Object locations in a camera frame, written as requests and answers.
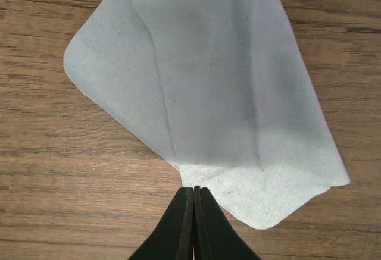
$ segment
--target light blue cloth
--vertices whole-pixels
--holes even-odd
[[[64,66],[251,227],[349,183],[279,0],[103,0]]]

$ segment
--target microfiber cloth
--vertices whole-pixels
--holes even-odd
[[[103,0],[64,68],[253,228],[349,183],[280,0]]]

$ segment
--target wooden table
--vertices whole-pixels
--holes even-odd
[[[0,0],[0,258],[126,259],[178,172],[63,70],[101,0]],[[381,259],[381,0],[282,0],[352,179],[256,231],[268,259]]]

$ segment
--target black object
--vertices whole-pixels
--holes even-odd
[[[206,187],[182,187],[129,260],[260,260]]]

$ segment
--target wood grain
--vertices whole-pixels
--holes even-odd
[[[0,258],[127,259],[177,171],[69,81],[63,53],[101,0],[0,0]],[[381,259],[381,0],[282,0],[352,179],[275,228],[263,259]]]

